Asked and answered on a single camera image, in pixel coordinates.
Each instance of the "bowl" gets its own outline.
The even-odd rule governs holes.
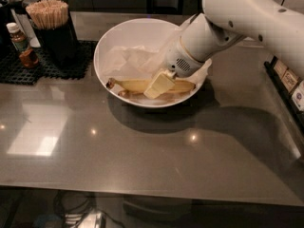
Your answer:
[[[181,28],[159,19],[143,18],[133,19],[123,22],[104,34],[98,42],[94,52],[94,68],[97,77],[106,90],[121,101],[146,108],[162,108],[182,103],[192,97],[200,90],[206,76],[208,75],[208,67],[212,64],[211,59],[207,60],[203,67],[191,77],[186,78],[196,84],[195,89],[187,93],[180,94],[162,94],[157,99],[151,100],[143,94],[126,94],[120,95],[121,87],[115,86],[112,89],[106,87],[109,80],[109,75],[105,74],[105,69],[111,68],[106,57],[113,48],[138,48],[144,47],[148,51],[158,51],[170,40],[172,35],[181,31]],[[137,72],[132,72],[132,78],[141,78],[142,75]],[[122,70],[120,79],[129,79],[127,70]]]

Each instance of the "robotic arm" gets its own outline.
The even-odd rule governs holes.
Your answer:
[[[166,67],[189,77],[215,53],[244,37],[259,41],[304,78],[304,15],[273,0],[202,0],[204,13],[186,28],[166,54]]]

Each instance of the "dark floor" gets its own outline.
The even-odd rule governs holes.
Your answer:
[[[80,213],[94,207],[87,211],[92,216],[86,217],[79,228],[97,228],[90,220],[97,211],[107,214],[106,228],[304,227],[304,208],[292,206],[16,188],[0,189],[0,201],[0,224],[4,228],[57,228],[46,220],[62,212],[58,203],[65,207],[85,203],[85,209],[77,211]]]

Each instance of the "perforated rubber mat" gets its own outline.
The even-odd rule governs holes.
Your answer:
[[[61,79],[81,79],[92,61],[97,42],[79,41],[76,57],[73,62],[63,66],[56,66],[48,53],[36,48],[40,65],[27,69],[22,66],[13,46],[9,54],[0,59],[0,83],[15,85],[34,85],[41,77]]]

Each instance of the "gray countertop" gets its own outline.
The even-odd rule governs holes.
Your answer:
[[[72,15],[79,39],[132,18]],[[77,81],[1,84],[0,184],[302,206],[303,138],[266,75],[269,57],[221,52],[198,94],[156,110],[113,97],[93,66]]]

